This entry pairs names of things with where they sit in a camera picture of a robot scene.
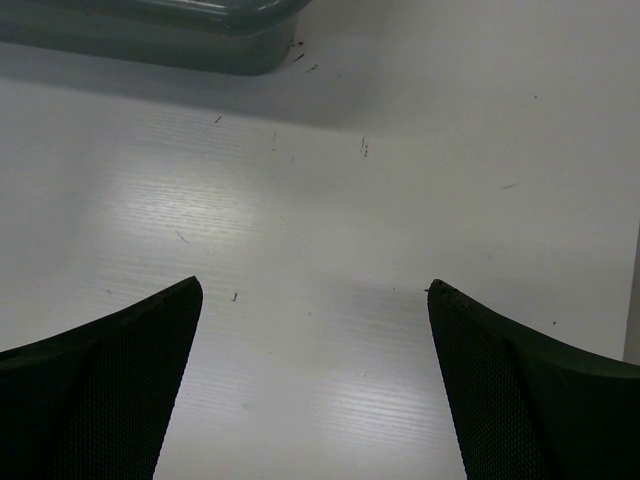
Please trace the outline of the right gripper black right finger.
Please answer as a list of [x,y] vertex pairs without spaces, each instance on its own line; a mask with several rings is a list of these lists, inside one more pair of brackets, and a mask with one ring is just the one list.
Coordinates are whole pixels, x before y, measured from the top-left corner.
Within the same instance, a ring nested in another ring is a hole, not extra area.
[[469,479],[636,479],[639,368],[435,280],[427,308]]

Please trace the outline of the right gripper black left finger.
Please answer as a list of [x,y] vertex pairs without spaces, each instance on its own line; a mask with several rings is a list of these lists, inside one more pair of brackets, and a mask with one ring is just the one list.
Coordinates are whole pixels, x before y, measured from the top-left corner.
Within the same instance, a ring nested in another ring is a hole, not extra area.
[[202,303],[190,277],[2,352],[2,478],[152,478]]

